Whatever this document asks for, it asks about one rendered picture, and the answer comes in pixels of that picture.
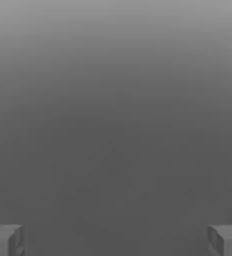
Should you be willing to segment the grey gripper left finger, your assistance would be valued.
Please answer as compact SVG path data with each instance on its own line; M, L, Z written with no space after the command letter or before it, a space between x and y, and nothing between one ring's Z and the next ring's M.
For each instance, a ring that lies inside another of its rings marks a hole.
M24 226L0 224L0 256L25 256Z

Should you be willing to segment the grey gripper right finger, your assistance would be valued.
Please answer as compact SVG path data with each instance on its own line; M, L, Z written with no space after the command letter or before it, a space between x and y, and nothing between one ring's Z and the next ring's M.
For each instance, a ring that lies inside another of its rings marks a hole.
M207 227L209 256L232 256L232 224Z

